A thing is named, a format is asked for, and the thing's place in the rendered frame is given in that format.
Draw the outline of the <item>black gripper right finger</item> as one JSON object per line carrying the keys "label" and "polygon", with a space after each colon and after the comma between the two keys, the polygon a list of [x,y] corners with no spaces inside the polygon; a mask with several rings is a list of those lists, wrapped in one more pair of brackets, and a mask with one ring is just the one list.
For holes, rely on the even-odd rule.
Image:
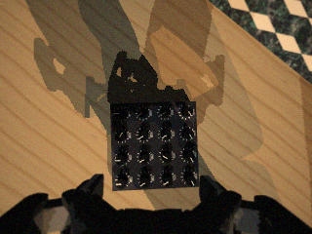
{"label": "black gripper right finger", "polygon": [[[312,228],[275,199],[255,195],[254,201],[226,189],[208,175],[200,175],[201,203],[175,220],[221,230],[226,234],[312,234]],[[217,197],[216,197],[217,196]],[[206,199],[205,199],[206,198]],[[272,225],[272,226],[271,226]]]}

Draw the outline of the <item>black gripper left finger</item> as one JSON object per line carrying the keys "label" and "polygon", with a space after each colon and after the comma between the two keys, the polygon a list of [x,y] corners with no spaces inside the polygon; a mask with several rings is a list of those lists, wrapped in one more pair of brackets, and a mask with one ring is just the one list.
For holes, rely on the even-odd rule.
{"label": "black gripper left finger", "polygon": [[104,175],[94,174],[77,188],[62,192],[61,198],[48,200],[47,193],[29,195],[0,216],[0,234],[80,234],[87,229],[93,234],[137,221],[102,199],[103,183]]}

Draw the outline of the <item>black knob box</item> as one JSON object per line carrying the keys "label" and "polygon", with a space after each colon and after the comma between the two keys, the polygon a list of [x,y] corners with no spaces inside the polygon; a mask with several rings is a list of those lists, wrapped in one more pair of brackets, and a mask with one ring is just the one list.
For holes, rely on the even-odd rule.
{"label": "black knob box", "polygon": [[199,187],[196,101],[110,103],[112,191]]}

